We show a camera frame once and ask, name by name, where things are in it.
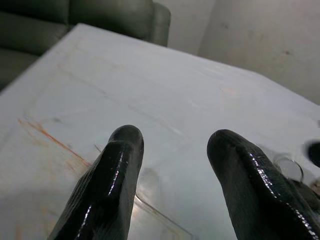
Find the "dark green sofa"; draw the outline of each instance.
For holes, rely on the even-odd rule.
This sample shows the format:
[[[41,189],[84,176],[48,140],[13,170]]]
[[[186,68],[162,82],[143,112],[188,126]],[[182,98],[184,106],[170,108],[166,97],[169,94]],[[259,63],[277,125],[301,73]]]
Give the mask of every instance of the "dark green sofa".
[[[166,46],[170,17],[153,0],[0,0],[0,90],[77,23]]]

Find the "sofa cushion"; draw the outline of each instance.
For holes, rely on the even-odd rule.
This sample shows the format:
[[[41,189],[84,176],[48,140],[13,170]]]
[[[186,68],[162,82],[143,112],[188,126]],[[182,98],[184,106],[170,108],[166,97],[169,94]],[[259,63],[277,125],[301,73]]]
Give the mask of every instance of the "sofa cushion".
[[[67,26],[0,11],[0,47],[41,55],[67,33]]]
[[[138,39],[151,34],[152,0],[70,0],[71,24],[84,23]]]
[[[37,58],[36,55],[0,48],[0,91]]]
[[[0,11],[66,24],[69,0],[1,0]]]

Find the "sofa armrest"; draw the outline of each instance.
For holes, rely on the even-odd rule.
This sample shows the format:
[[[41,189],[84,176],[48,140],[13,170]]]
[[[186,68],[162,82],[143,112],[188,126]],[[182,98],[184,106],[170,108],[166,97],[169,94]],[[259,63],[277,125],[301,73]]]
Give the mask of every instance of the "sofa armrest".
[[[169,28],[171,22],[171,13],[169,9],[159,3],[154,3],[154,17],[149,42],[167,46],[169,37]]]

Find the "white table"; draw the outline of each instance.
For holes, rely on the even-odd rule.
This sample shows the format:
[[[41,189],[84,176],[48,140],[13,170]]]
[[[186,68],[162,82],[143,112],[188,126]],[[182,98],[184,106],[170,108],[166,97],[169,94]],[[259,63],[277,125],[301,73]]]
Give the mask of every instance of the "white table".
[[[318,105],[259,74],[78,25],[0,95],[0,239],[43,239],[95,145],[125,124],[145,141],[138,194],[195,239],[236,239],[210,135],[233,130],[320,176],[302,153],[319,120]]]

